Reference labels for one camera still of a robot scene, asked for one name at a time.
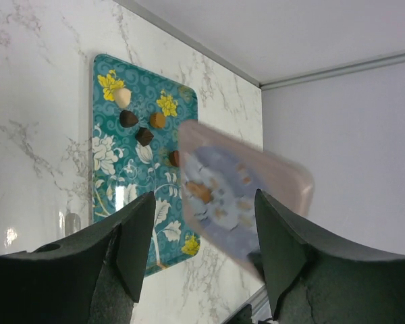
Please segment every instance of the floral pattern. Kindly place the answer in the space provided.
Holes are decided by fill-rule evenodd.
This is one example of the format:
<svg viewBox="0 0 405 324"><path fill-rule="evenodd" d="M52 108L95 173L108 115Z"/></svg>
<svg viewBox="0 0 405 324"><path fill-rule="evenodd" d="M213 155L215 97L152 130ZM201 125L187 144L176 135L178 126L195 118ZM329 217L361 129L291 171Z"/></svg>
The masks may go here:
<svg viewBox="0 0 405 324"><path fill-rule="evenodd" d="M186 241L182 247L182 252L194 256L199 250L199 238L197 238L194 234L186 235Z"/></svg>
<svg viewBox="0 0 405 324"><path fill-rule="evenodd" d="M114 163L119 161L119 157L123 157L123 151L120 148L113 149L114 136L108 136L102 134L99 125L94 127L94 130L99 133L99 136L92 138L92 150L93 150L93 169L98 171L102 169L103 173L113 175L115 174Z"/></svg>
<svg viewBox="0 0 405 324"><path fill-rule="evenodd" d="M161 98L156 100L156 103L160 108L165 117L173 116L177 117L177 105L178 101L173 99L173 96L167 94L165 90L161 91Z"/></svg>
<svg viewBox="0 0 405 324"><path fill-rule="evenodd" d="M103 98L108 101L114 101L114 90L124 88L124 81L117 78L115 70L109 70L106 76L99 74L97 80L103 88Z"/></svg>
<svg viewBox="0 0 405 324"><path fill-rule="evenodd" d="M169 152L178 149L180 123L197 118L196 95L190 88L108 55L96 57L93 76L93 220L100 221L138 195L153 191L155 225L146 266L150 275L198 252L199 238L183 220L180 174L168 160ZM125 83L132 91L128 109L139 119L131 128L120 126L122 110L111 102L113 91ZM149 124L154 112L173 118L162 130L154 130ZM147 146L135 139L139 127L154 134Z"/></svg>

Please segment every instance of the white marble surface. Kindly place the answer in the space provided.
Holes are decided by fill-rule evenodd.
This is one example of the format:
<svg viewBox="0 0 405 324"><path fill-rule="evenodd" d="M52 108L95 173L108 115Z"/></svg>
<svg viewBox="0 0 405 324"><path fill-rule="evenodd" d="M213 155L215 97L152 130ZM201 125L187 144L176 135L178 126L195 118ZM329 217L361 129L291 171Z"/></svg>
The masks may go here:
<svg viewBox="0 0 405 324"><path fill-rule="evenodd" d="M260 90L112 0L0 0L0 254L90 219L90 69L98 53L192 87L200 120L263 143ZM133 323L220 323L261 284L206 242L145 279Z"/></svg>

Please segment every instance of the gray vein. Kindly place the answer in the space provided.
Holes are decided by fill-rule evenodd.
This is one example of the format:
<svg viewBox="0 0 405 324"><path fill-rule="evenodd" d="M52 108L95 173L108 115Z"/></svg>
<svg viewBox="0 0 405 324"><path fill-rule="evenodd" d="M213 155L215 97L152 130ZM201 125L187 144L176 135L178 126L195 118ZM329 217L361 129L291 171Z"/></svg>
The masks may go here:
<svg viewBox="0 0 405 324"><path fill-rule="evenodd" d="M48 161L44 158L38 156L34 153L33 148L27 139L27 128L28 125L23 126L22 124L10 120L9 123L14 127L12 130L7 126L0 125L0 130L5 133L14 144L29 158L33 160L33 170L36 172L38 178L42 177L42 169L46 170L49 174L54 176L54 172L62 174L60 171L56 170Z"/></svg>
<svg viewBox="0 0 405 324"><path fill-rule="evenodd" d="M4 147L13 157L15 157L14 153L9 149L9 147L7 147L7 145L6 145L5 143L2 143L2 142L0 141L0 145L1 145L2 147Z"/></svg>
<svg viewBox="0 0 405 324"><path fill-rule="evenodd" d="M0 28L0 46L8 48L11 44L11 35L4 29Z"/></svg>
<svg viewBox="0 0 405 324"><path fill-rule="evenodd" d="M202 86L200 88L200 95L201 95L201 101L204 105L204 107L207 106L207 99L211 98L214 99L215 97L215 89L213 88L212 85L212 79L211 76L214 76L215 73L213 71L213 62L205 57L204 55L201 55L201 63L204 66L204 70L202 72Z"/></svg>
<svg viewBox="0 0 405 324"><path fill-rule="evenodd" d="M249 287L244 282L244 270L240 268L238 273L240 276L240 285L242 286L243 291L246 293L247 296L250 296Z"/></svg>
<svg viewBox="0 0 405 324"><path fill-rule="evenodd" d="M73 169L76 171L76 178L72 185L60 185L57 180L54 181L55 186L67 194L68 200L73 197L78 197L82 202L79 212L85 210L86 205L92 200L91 197L91 161L89 161L89 148L91 147L91 139L78 143L71 138L68 138L69 144L61 158L60 169L65 167L67 162L71 162Z"/></svg>
<svg viewBox="0 0 405 324"><path fill-rule="evenodd" d="M179 79L181 78L182 84L184 84L185 86L189 86L190 83L191 83L191 80L188 80L188 78L192 77L192 73L194 71L193 65L190 65L190 66L187 67L188 68L187 72L184 71L184 69L182 67L182 64L180 62L178 64L178 67L180 69L180 77L179 77Z"/></svg>
<svg viewBox="0 0 405 324"><path fill-rule="evenodd" d="M41 20L36 16L34 7L29 0L12 0L13 13L6 15L5 23L10 24L11 21L19 24L36 36L36 41L40 48L40 56L50 65L54 66L49 59L48 48L46 42L42 39Z"/></svg>
<svg viewBox="0 0 405 324"><path fill-rule="evenodd" d="M238 76L237 76L237 74L234 74L234 84L236 85L237 97L238 97L239 103L240 103L240 111L244 113L245 119L248 120L248 112L246 110L246 105L244 104L244 99L243 99L242 94L238 90Z"/></svg>
<svg viewBox="0 0 405 324"><path fill-rule="evenodd" d="M76 52L78 53L79 56L82 57L84 62L88 62L88 55L82 50L81 46L81 35L76 31L76 29L66 20L65 16L63 14L61 15L61 22L63 25L72 33L74 36L74 40L76 43Z"/></svg>
<svg viewBox="0 0 405 324"><path fill-rule="evenodd" d="M120 36L126 45L126 51L128 52L128 57L129 57L130 63L141 66L140 58L138 57L137 52L135 52L135 50L133 50L132 46L130 45L129 37L126 34L126 31L129 28L127 26L125 26L123 7L118 5L117 10L118 10L118 13L113 13L113 16L115 17L115 20L117 21L117 23L119 25Z"/></svg>
<svg viewBox="0 0 405 324"><path fill-rule="evenodd" d="M233 118L236 121L236 125L238 128L236 129L235 132L237 132L240 136L241 139L244 138L241 127L240 127L240 122L238 120L238 117L240 116L240 110L234 107L230 106L230 101L227 99L225 92L223 91L223 85L220 82L217 82L217 87L219 89L219 92L221 93L222 100L223 100L223 108L228 111L231 115L231 118Z"/></svg>
<svg viewBox="0 0 405 324"><path fill-rule="evenodd" d="M220 323L222 319L219 316L219 311L222 309L226 313L232 311L221 297L219 291L219 274L227 259L225 256L219 255L211 246L204 247L200 253L202 254L201 261L195 261L194 259L186 261L185 284L183 287L184 304L182 309L188 299L189 293L198 290L204 296L204 302L200 302L199 304L200 314L209 313L214 323ZM196 318L195 323L200 323L201 318L199 316Z"/></svg>

